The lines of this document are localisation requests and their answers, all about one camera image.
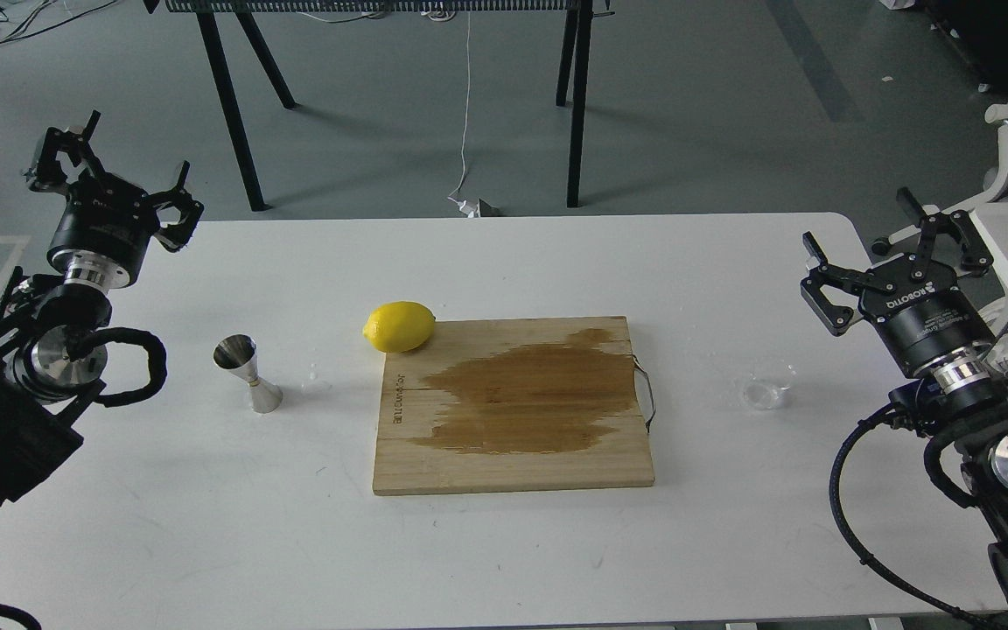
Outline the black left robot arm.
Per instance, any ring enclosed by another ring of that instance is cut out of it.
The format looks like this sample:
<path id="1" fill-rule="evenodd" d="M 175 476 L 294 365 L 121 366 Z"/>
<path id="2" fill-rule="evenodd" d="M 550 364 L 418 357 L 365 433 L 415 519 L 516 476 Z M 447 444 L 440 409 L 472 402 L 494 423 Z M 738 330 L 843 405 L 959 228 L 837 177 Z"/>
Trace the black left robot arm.
<path id="1" fill-rule="evenodd" d="M 112 326 L 109 292 L 137 281 L 151 240 L 172 254 L 187 246 L 204 207 L 186 188 L 187 161 L 161 192 L 108 171 L 89 143 L 100 118 L 49 128 L 24 175 L 66 206 L 47 252 L 52 274 L 16 267 L 0 295 L 0 507 L 79 450 L 74 423 L 89 406 L 143 402 L 167 378 L 163 342 Z"/>

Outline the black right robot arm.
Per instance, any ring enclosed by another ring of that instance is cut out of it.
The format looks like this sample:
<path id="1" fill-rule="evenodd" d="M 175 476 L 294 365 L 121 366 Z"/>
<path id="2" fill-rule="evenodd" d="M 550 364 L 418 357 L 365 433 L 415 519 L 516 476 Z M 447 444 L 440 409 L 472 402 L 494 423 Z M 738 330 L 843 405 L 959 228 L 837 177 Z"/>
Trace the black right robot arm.
<path id="1" fill-rule="evenodd" d="M 929 482 L 963 509 L 976 509 L 995 536 L 990 565 L 1008 603 L 1008 380 L 995 376 L 985 354 L 997 342 L 960 288 L 960 276 L 980 277 L 993 263 L 969 213 L 928 213 L 907 188 L 899 203 L 919 229 L 915 247 L 893 255 L 883 242 L 883 262 L 868 270 L 829 262 L 812 233 L 801 237 L 813 263 L 800 290 L 829 333 L 843 335 L 860 320 L 871 324 L 908 384 L 860 420 L 837 451 L 829 471 L 829 510 L 859 562 L 912 597 L 979 629 L 998 629 L 980 617 L 932 597 L 884 566 L 845 518 L 841 475 L 845 459 L 880 425 L 905 428 L 927 439 Z"/>

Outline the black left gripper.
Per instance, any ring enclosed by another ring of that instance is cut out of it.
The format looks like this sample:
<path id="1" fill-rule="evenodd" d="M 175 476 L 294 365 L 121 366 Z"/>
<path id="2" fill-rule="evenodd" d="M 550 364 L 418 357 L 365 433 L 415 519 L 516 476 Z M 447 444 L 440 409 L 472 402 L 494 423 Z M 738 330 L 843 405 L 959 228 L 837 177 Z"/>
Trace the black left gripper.
<path id="1" fill-rule="evenodd" d="M 99 256 L 120 269 L 115 274 L 115 287 L 122 288 L 137 281 L 152 236 L 171 254 L 188 246 L 204 204 L 186 187 L 188 161 L 180 164 L 171 188 L 152 194 L 115 175 L 102 176 L 101 160 L 89 144 L 101 116 L 93 110 L 79 130 L 48 128 L 24 179 L 29 191 L 66 195 L 59 227 L 45 254 L 51 266 L 64 274 L 75 255 Z M 72 167 L 84 166 L 83 174 L 72 184 L 60 156 L 67 157 Z M 164 210 L 176 210 L 178 220 L 161 220 Z"/>

